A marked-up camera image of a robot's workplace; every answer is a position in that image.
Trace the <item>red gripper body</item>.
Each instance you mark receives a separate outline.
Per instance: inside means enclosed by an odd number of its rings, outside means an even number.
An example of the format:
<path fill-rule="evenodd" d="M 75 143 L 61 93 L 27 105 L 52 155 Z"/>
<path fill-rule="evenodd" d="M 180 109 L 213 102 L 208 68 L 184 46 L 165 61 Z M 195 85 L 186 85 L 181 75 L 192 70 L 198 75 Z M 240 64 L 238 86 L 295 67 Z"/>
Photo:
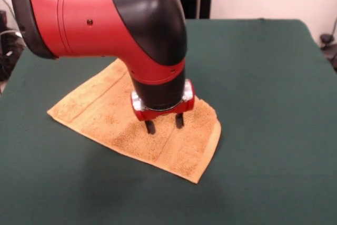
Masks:
<path fill-rule="evenodd" d="M 182 98 L 179 103 L 166 110 L 152 110 L 147 108 L 136 91 L 131 92 L 131 105 L 133 112 L 139 121 L 151 121 L 159 116 L 168 114 L 182 114 L 194 107 L 195 91 L 191 80 L 186 79 Z"/>

